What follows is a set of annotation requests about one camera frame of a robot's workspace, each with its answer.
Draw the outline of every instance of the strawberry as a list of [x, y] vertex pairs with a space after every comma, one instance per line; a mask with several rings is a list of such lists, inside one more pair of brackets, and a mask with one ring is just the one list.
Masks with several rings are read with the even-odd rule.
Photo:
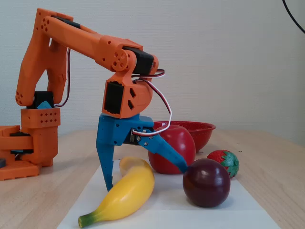
[[239, 170], [239, 161], [236, 155], [228, 150], [215, 150], [207, 158], [222, 164], [228, 171], [230, 178], [236, 176]]

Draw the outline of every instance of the green banana tip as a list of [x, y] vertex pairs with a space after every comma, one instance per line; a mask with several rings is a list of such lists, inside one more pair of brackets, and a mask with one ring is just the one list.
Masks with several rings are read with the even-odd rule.
[[97, 220], [91, 213], [78, 217], [78, 225], [80, 228], [90, 226], [91, 224], [93, 224], [95, 222], [97, 222]]

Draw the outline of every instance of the bowl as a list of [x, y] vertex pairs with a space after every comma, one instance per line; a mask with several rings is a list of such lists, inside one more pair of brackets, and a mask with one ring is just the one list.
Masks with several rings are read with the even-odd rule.
[[[168, 121], [157, 121], [154, 122], [154, 129], [157, 129], [161, 126], [167, 125]], [[210, 123], [200, 123], [200, 122], [191, 122], [191, 121], [171, 121], [171, 125], [180, 125], [193, 137], [196, 146], [196, 153], [199, 152], [210, 140], [212, 131], [216, 128], [215, 125]]]

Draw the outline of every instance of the white wire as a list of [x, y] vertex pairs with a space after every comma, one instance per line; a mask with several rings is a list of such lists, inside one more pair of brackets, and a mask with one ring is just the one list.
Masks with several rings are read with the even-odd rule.
[[152, 86], [157, 90], [157, 92], [160, 93], [160, 95], [162, 96], [162, 98], [164, 98], [165, 104], [167, 105], [168, 110], [169, 110], [169, 113], [170, 113], [170, 118], [169, 118], [169, 121], [168, 121], [168, 125], [167, 125], [164, 129], [161, 129], [161, 130], [158, 130], [158, 131], [155, 131], [155, 132], [152, 132], [152, 133], [143, 133], [143, 132], [139, 132], [139, 131], [133, 130], [132, 133], [135, 134], [135, 135], [139, 135], [139, 136], [155, 136], [155, 135], [158, 135], [159, 133], [161, 133], [161, 132], [167, 130], [167, 129], [170, 127], [170, 125], [171, 125], [171, 120], [172, 120], [172, 110], [171, 110], [171, 107], [170, 107], [170, 105], [168, 104], [168, 102], [167, 102], [165, 96], [162, 94], [162, 92], [161, 92], [155, 85], [153, 85], [151, 82], [149, 82], [149, 81], [147, 81], [147, 80], [145, 80], [145, 79], [141, 79], [141, 80], [143, 80], [143, 81], [147, 82], [148, 84], [152, 85]]
[[139, 78], [151, 78], [151, 79], [155, 79], [155, 78], [161, 78], [164, 77], [165, 74], [160, 75], [160, 76], [139, 76]]

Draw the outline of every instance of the red apple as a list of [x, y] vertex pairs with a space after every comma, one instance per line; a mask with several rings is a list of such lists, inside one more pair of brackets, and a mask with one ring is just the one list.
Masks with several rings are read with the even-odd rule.
[[[173, 147], [180, 155], [182, 155], [189, 166], [194, 162], [196, 156], [196, 148], [191, 134], [182, 126], [170, 125], [170, 127], [161, 132], [160, 136]], [[159, 154], [148, 152], [148, 158], [151, 166], [158, 173], [162, 174], [181, 174], [177, 166], [166, 160]]]

